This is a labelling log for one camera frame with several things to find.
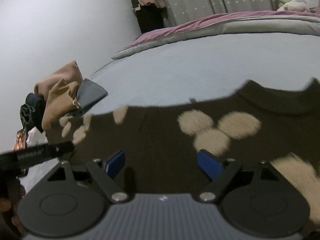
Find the dark brown patterned sweater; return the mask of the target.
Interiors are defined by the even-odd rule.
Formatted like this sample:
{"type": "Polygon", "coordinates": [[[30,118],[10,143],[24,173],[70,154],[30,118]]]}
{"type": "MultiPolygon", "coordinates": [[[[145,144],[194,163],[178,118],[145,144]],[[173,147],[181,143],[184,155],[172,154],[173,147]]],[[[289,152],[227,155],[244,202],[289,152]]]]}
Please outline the dark brown patterned sweater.
{"type": "Polygon", "coordinates": [[[124,106],[103,115],[63,117],[46,133],[72,141],[80,165],[126,154],[139,193],[195,193],[209,179],[197,164],[204,149],[219,160],[269,161],[307,199],[319,224],[319,81],[304,90],[247,81],[231,96],[169,107],[124,106]]]}

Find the hanging pink black clothes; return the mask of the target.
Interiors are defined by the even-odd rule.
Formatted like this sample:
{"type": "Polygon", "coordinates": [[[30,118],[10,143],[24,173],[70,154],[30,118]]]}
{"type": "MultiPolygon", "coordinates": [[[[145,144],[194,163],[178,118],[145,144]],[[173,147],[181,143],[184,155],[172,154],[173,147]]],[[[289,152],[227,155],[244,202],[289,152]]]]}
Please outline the hanging pink black clothes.
{"type": "Polygon", "coordinates": [[[164,28],[164,0],[131,0],[131,5],[141,33],[164,28]]]}

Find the white packet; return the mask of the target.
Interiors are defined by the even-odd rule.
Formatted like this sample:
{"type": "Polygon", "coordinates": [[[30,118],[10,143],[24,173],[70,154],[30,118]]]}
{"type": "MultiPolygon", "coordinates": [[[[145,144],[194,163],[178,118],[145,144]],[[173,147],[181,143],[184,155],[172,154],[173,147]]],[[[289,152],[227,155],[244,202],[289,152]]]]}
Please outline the white packet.
{"type": "Polygon", "coordinates": [[[46,133],[40,132],[36,127],[32,128],[28,132],[28,136],[26,139],[27,147],[33,147],[37,145],[46,144],[48,142],[46,133]]]}

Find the black garment pile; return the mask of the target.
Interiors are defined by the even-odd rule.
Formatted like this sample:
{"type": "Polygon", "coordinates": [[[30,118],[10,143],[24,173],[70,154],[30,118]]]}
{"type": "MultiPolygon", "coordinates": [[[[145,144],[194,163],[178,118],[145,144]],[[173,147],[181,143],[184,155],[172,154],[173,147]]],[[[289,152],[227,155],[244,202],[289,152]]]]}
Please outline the black garment pile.
{"type": "Polygon", "coordinates": [[[42,96],[29,93],[25,99],[25,104],[20,107],[20,119],[23,128],[29,132],[36,127],[41,133],[42,119],[46,108],[46,102],[42,96]]]}

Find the folded grey garment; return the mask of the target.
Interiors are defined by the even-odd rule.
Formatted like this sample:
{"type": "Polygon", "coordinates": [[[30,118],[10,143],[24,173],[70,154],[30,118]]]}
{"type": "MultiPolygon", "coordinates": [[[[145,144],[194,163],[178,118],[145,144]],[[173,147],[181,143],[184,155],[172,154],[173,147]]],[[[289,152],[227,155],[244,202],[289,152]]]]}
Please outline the folded grey garment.
{"type": "Polygon", "coordinates": [[[84,79],[81,83],[74,104],[77,107],[76,114],[85,114],[100,100],[108,96],[108,92],[97,83],[84,79]]]}

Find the tan brown garment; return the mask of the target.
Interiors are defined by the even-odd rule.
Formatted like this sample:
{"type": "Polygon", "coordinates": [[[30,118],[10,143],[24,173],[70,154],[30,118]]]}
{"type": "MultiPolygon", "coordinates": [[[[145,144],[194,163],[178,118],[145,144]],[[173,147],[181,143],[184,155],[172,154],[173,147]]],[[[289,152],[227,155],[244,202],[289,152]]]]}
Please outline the tan brown garment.
{"type": "Polygon", "coordinates": [[[42,129],[44,131],[51,129],[52,122],[78,108],[74,100],[79,87],[77,81],[66,83],[64,79],[61,79],[51,88],[42,119],[42,129]]]}

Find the light blue bed sheet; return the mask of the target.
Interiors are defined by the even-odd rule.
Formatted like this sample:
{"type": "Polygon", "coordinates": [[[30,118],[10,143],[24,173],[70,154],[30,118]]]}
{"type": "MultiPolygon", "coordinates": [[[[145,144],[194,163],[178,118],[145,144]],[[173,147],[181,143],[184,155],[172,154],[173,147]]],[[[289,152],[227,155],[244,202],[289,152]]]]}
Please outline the light blue bed sheet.
{"type": "MultiPolygon", "coordinates": [[[[319,81],[319,36],[287,33],[225,34],[166,44],[116,60],[94,80],[109,95],[89,115],[124,106],[169,107],[231,96],[247,81],[300,91],[319,81]]],[[[132,169],[117,176],[136,186],[132,169]]]]}

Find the pink grey duvet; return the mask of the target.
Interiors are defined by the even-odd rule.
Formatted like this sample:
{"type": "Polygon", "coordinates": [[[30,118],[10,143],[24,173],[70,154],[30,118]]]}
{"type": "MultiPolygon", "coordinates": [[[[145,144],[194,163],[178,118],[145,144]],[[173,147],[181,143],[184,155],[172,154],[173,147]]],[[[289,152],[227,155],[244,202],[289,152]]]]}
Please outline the pink grey duvet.
{"type": "Polygon", "coordinates": [[[244,11],[215,14],[140,35],[112,59],[166,44],[225,34],[287,33],[319,36],[319,14],[298,11],[244,11]]]}

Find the white plush toy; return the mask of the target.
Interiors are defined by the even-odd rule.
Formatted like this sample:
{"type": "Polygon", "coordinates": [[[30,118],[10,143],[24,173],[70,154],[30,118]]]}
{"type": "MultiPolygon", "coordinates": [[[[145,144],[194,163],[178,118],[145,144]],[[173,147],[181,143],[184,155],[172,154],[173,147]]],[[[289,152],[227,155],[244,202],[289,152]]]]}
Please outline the white plush toy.
{"type": "Polygon", "coordinates": [[[289,1],[282,5],[277,11],[299,11],[299,12],[310,12],[309,7],[303,3],[298,1],[289,1]]]}

